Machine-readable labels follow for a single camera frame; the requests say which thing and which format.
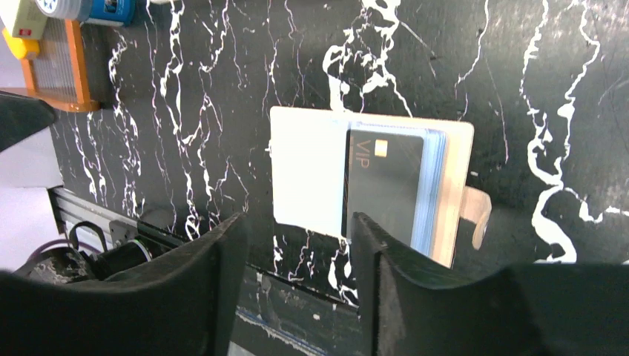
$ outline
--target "black marble surface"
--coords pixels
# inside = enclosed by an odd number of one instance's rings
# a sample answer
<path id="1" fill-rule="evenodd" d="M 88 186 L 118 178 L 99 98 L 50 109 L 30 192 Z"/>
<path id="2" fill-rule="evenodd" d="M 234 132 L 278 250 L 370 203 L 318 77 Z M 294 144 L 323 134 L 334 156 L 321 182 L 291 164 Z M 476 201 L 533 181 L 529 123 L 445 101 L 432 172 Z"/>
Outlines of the black marble surface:
<path id="1" fill-rule="evenodd" d="M 494 212 L 480 251 L 461 229 L 454 269 L 629 260 L 627 1 L 137 6 L 130 27 L 84 26 L 111 105 L 53 127 L 79 196 L 135 218 L 173 211 L 185 239 L 247 211 L 253 265 L 356 304 L 345 242 L 274 224 L 269 108 L 464 120 L 467 184 Z"/>

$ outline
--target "stack of cards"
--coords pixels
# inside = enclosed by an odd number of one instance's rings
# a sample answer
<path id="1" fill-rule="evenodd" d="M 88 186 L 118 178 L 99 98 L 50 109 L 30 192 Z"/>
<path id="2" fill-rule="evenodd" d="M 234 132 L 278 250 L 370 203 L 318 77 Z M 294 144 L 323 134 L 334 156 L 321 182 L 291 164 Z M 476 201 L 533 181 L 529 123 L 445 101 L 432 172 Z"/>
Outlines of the stack of cards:
<path id="1" fill-rule="evenodd" d="M 363 212 L 450 266 L 473 134 L 467 122 L 272 108 L 274 217 L 343 238 Z"/>
<path id="2" fill-rule="evenodd" d="M 429 255 L 444 166 L 446 134 L 352 122 L 346 152 L 342 235 L 363 212 L 392 236 Z"/>

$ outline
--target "wooden board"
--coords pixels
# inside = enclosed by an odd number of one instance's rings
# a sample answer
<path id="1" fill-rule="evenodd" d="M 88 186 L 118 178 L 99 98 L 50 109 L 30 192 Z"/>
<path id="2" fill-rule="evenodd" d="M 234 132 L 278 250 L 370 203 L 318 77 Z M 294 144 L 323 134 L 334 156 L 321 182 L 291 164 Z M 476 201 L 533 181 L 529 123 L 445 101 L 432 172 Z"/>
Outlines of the wooden board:
<path id="1" fill-rule="evenodd" d="M 470 163 L 474 127 L 468 122 L 457 122 L 435 119 L 415 119 L 408 117 L 374 115 L 366 113 L 322 111 L 315 109 L 273 107 L 273 117 L 289 117 L 295 122 L 301 119 L 342 120 L 347 122 L 364 122 L 366 124 L 388 124 L 406 128 L 425 128 L 443 131 L 447 135 L 444 172 L 438 196 L 438 210 L 433 233 L 430 257 L 443 266 L 452 265 L 452 256 L 461 213 L 461 202 L 464 196 L 467 169 Z M 273 142 L 271 142 L 271 160 Z"/>

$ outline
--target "yellow object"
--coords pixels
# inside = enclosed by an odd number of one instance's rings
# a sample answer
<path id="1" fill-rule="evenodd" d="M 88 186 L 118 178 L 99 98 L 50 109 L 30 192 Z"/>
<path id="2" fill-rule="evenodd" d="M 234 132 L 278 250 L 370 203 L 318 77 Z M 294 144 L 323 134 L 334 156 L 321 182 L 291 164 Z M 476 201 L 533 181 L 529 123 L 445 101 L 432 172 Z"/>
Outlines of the yellow object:
<path id="1" fill-rule="evenodd" d="M 389 141 L 385 139 L 376 139 L 375 140 L 375 156 L 376 157 L 386 157 L 387 149 L 389 148 Z"/>
<path id="2" fill-rule="evenodd" d="M 39 55 L 39 42 L 36 39 L 17 39 L 12 37 L 6 28 L 2 30 L 2 35 L 11 49 L 11 53 L 17 59 L 31 60 Z"/>

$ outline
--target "orange frame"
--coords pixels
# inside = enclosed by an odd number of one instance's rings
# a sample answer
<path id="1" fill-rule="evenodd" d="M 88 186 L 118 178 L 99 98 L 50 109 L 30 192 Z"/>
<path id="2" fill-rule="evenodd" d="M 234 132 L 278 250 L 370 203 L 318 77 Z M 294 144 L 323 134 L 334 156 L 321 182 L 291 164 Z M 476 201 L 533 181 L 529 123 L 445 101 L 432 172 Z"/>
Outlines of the orange frame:
<path id="1" fill-rule="evenodd" d="M 81 38 L 81 25 L 77 21 L 65 20 L 65 32 L 67 35 L 67 45 L 70 50 L 70 60 L 72 62 L 72 75 L 76 90 L 76 101 L 65 102 L 47 96 L 37 90 L 37 78 L 33 70 L 33 63 L 23 59 L 22 72 L 26 82 L 26 94 L 33 98 L 47 102 L 53 108 L 70 112 L 96 111 L 100 108 L 100 103 L 93 101 L 90 97 L 88 84 L 88 70 L 85 66 L 85 52 Z"/>

